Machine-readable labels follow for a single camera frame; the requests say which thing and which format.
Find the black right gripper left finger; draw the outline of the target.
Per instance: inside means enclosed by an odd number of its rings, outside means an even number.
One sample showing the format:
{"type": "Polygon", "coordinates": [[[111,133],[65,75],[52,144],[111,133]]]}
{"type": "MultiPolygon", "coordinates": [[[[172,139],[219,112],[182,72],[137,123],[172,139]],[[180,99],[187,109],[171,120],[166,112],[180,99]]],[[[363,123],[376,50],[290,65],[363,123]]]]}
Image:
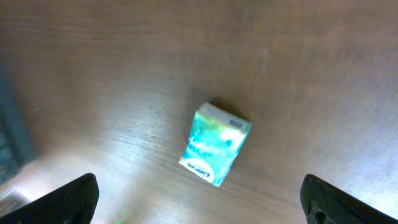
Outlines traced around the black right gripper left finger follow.
{"type": "Polygon", "coordinates": [[[100,196],[96,176],[87,173],[1,217],[1,223],[90,223],[100,196]]]}

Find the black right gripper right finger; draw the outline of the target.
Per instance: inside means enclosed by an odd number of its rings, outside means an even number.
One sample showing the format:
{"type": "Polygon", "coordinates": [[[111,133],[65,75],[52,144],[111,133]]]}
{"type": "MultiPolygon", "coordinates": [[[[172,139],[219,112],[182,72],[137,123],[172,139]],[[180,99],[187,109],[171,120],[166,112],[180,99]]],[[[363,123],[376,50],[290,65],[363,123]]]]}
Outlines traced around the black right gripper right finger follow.
{"type": "Polygon", "coordinates": [[[397,224],[397,219],[313,174],[304,177],[300,201],[308,224],[397,224]]]}

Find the teal tissue pack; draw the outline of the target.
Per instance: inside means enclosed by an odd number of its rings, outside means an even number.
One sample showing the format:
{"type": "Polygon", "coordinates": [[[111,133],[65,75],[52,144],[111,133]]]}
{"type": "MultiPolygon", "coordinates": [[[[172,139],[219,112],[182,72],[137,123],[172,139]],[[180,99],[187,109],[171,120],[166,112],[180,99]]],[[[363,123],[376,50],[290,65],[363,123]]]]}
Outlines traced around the teal tissue pack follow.
{"type": "Polygon", "coordinates": [[[195,112],[179,164],[219,187],[238,156],[251,122],[205,103],[195,112]]]}

